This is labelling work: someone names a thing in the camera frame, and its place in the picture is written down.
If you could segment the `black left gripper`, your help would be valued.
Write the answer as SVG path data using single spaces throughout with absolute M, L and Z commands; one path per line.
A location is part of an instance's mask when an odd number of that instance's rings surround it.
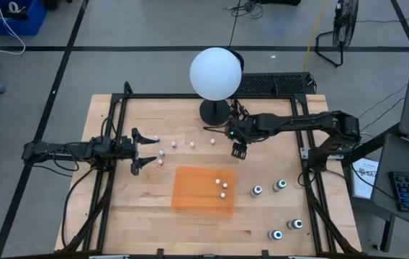
M 157 143 L 159 140 L 148 139 L 140 134 L 136 127 L 132 128 L 132 138 L 122 136 L 119 140 L 115 141 L 112 154 L 116 160 L 130 159 L 131 174 L 134 176 L 139 175 L 139 170 L 148 163 L 154 161 L 156 157 L 139 158 L 138 157 L 138 144 L 148 145 Z

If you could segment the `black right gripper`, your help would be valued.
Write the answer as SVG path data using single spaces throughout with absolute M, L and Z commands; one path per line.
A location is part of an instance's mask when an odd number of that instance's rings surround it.
M 227 137 L 238 142 L 258 142 L 261 139 L 261 133 L 256 129 L 256 121 L 259 118 L 259 114 L 250 115 L 243 119 L 229 118 L 227 121 Z M 246 153 L 246 143 L 233 143 L 231 152 L 233 157 L 245 159 Z

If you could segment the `orange translucent plastic bin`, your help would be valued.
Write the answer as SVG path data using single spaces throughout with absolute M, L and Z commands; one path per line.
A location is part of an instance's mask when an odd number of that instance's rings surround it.
M 175 173 L 171 208 L 175 212 L 228 218 L 234 214 L 235 171 L 215 168 L 178 167 Z

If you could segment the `black lamp power adapter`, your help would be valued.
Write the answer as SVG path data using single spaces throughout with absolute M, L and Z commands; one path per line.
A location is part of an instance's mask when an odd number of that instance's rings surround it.
M 242 105 L 237 98 L 230 102 L 230 115 L 234 118 L 246 118 L 249 115 L 248 110 Z

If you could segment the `black perforated mat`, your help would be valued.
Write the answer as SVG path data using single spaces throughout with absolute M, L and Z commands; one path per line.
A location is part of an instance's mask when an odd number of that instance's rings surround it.
M 311 73 L 244 73 L 237 95 L 315 94 L 317 84 Z

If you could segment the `white globe table lamp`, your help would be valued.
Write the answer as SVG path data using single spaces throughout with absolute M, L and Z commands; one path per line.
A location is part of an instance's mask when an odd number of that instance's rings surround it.
M 233 51 L 211 47 L 192 61 L 189 80 L 194 91 L 203 98 L 199 107 L 202 121 L 209 126 L 224 124 L 230 116 L 227 99 L 241 84 L 244 59 Z

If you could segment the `white paper sheet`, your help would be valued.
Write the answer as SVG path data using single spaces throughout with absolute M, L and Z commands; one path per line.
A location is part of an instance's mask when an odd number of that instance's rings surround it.
M 370 199 L 379 163 L 362 158 L 352 164 L 352 196 Z

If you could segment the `black equipment case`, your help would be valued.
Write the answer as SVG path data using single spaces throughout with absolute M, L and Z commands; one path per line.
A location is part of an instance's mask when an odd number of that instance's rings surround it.
M 261 4 L 287 4 L 297 6 L 302 0 L 260 0 Z

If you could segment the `grey desk with keyboard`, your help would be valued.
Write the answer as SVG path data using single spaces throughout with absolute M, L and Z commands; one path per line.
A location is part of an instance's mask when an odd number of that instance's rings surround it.
M 351 202 L 360 209 L 385 220 L 382 240 L 375 247 L 387 252 L 390 249 L 395 219 L 399 217 L 409 222 L 409 212 L 401 212 L 397 208 L 389 179 L 389 172 L 409 172 L 409 139 L 391 134 L 376 137 L 353 150 L 348 159 L 343 161 L 343 165 L 350 165 L 352 171 L 352 164 L 362 158 L 379 163 L 373 191 L 370 199 L 352 196 L 353 176 L 350 172 L 348 188 L 351 192 Z

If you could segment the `black floor fan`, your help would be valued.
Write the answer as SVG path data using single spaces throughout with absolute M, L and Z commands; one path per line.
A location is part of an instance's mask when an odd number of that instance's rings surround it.
M 333 30 L 317 35 L 315 38 L 315 53 L 336 68 L 343 65 L 343 52 L 349 47 L 354 36 L 356 19 L 359 10 L 359 0 L 338 0 L 333 20 Z M 319 41 L 321 37 L 332 35 L 332 46 L 340 53 L 340 63 L 320 53 Z

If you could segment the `blue plastic storage bin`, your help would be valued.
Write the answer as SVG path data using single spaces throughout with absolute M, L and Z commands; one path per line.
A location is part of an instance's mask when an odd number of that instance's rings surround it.
M 46 15 L 42 0 L 0 0 L 0 35 L 35 36 Z

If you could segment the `black aluminium table frame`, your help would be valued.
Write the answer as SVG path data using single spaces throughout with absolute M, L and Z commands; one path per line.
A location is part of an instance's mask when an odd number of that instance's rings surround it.
M 170 100 L 128 108 L 129 123 L 158 130 L 171 142 L 143 178 L 122 163 L 108 177 L 112 190 L 103 214 L 109 238 L 101 249 L 148 252 L 156 244 L 176 252 L 203 249 L 250 253 L 287 231 L 283 220 L 320 217 L 345 253 L 354 247 L 334 225 L 309 181 L 293 186 L 295 172 L 319 176 L 328 156 L 358 141 L 358 121 L 340 111 L 308 114 L 296 103 L 240 103 L 226 88 L 195 86 L 201 103 Z

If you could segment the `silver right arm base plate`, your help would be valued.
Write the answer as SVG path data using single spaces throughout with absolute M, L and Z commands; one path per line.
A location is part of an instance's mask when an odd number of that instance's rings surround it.
M 301 147 L 300 148 L 300 156 L 302 159 L 308 159 L 309 155 L 309 147 Z M 329 160 L 343 160 L 344 159 L 344 154 L 341 152 L 334 152 L 331 155 L 328 156 Z

